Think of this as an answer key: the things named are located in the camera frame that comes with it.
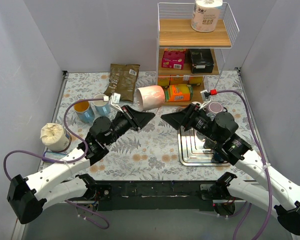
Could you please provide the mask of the light blue mug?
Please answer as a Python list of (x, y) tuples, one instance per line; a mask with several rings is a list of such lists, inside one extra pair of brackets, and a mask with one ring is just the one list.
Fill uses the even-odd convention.
[(100, 116), (108, 116), (110, 114), (111, 109), (109, 100), (109, 96), (105, 94), (98, 94), (94, 96), (94, 101), (92, 103)]

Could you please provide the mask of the blue mug yellow inside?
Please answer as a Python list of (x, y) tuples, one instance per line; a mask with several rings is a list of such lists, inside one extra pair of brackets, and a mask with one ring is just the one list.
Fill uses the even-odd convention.
[(73, 106), (79, 119), (85, 124), (93, 124), (95, 114), (88, 101), (78, 102)]

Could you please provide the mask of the pink mug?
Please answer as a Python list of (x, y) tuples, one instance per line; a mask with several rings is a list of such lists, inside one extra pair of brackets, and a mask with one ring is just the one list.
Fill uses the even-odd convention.
[(136, 103), (140, 111), (159, 108), (165, 101), (164, 89), (159, 85), (140, 87), (136, 90)]

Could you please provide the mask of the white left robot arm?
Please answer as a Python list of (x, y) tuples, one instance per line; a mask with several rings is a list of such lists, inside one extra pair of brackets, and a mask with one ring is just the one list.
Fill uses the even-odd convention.
[(7, 201), (21, 224), (35, 220), (43, 210), (74, 198), (92, 200), (101, 193), (89, 174), (79, 175), (108, 153), (107, 146), (115, 143), (129, 130), (139, 131), (153, 118), (153, 112), (142, 112), (128, 105), (121, 107), (115, 118), (98, 117), (90, 127), (85, 141), (58, 162), (34, 174), (13, 177)]

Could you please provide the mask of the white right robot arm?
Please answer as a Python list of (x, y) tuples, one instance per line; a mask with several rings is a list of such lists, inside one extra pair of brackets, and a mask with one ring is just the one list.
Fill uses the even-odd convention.
[(265, 205), (272, 201), (278, 222), (290, 233), (300, 236), (300, 186), (262, 162), (250, 144), (236, 134), (238, 124), (229, 112), (219, 112), (214, 118), (207, 116), (198, 104), (189, 104), (181, 111), (163, 114), (161, 119), (176, 130), (194, 129), (210, 140), (212, 149), (222, 160), (244, 171), (267, 189)]

